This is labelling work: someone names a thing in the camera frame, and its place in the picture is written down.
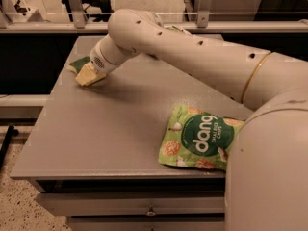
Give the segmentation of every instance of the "snack bag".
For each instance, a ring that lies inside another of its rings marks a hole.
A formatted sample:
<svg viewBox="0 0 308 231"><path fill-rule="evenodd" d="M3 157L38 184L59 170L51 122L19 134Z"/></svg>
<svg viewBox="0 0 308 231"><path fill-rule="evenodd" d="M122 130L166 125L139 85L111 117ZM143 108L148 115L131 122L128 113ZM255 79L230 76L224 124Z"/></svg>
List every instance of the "snack bag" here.
<svg viewBox="0 0 308 231"><path fill-rule="evenodd" d="M244 122L178 105L159 152L159 163L226 170L230 146Z"/></svg>

